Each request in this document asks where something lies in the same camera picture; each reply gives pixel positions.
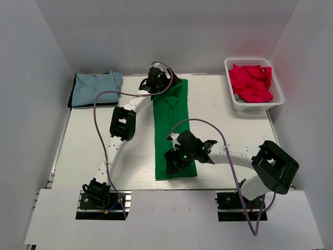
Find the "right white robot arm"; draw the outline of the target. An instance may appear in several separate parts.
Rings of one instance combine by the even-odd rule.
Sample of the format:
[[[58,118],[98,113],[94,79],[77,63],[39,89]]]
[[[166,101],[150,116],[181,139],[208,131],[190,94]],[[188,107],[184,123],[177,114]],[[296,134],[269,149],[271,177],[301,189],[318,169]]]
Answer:
[[[299,164],[272,141],[264,141],[258,147],[231,149],[216,140],[192,143],[173,142],[173,147],[164,153],[166,173],[177,174],[188,168],[192,162],[202,164],[227,164],[252,169],[256,175],[240,184],[235,202],[242,208],[248,207],[254,199],[269,192],[285,195],[299,170]]]

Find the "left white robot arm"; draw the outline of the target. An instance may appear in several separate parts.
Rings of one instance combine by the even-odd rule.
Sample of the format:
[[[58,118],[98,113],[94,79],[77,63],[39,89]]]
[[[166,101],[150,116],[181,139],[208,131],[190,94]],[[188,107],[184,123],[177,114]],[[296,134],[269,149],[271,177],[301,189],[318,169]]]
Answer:
[[[102,166],[90,183],[82,186],[88,200],[97,208],[105,208],[110,203],[110,189],[115,188],[111,181],[111,170],[117,164],[125,145],[135,134],[136,115],[153,98],[182,83],[182,80],[172,70],[168,70],[168,73],[169,78],[164,71],[150,68],[148,77],[141,81],[137,94],[131,94],[132,99],[127,104],[114,108],[109,129],[110,143],[106,146],[101,141],[105,153]]]

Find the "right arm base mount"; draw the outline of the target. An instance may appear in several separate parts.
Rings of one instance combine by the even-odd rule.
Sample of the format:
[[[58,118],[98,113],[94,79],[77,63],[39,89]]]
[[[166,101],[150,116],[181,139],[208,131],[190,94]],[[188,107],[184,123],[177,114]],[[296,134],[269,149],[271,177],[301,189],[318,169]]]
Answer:
[[[238,193],[217,192],[215,201],[219,222],[247,221]],[[244,199],[250,221],[257,221],[262,201],[262,197],[256,198],[253,201]]]

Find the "green t shirt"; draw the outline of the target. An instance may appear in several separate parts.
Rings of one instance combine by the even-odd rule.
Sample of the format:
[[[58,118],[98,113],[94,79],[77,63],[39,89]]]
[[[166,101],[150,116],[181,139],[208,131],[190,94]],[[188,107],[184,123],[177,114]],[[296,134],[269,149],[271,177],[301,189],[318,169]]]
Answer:
[[[165,93],[153,99],[153,116],[155,125],[155,178],[158,180],[173,178],[189,178],[197,176],[196,164],[192,162],[178,174],[167,175],[167,164],[164,153],[172,148],[172,143],[167,141],[171,129],[188,116],[188,80],[172,87]]]

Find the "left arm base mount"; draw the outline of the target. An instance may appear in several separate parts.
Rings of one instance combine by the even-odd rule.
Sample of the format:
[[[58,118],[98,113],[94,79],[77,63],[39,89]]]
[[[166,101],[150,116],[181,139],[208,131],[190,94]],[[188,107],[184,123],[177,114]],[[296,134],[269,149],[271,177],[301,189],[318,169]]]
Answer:
[[[76,210],[76,220],[102,220],[102,221],[123,221],[125,216],[122,206],[128,216],[131,206],[131,191],[120,192],[120,198],[116,192],[110,191],[106,202],[98,203],[88,196],[84,191],[80,192],[78,207]]]

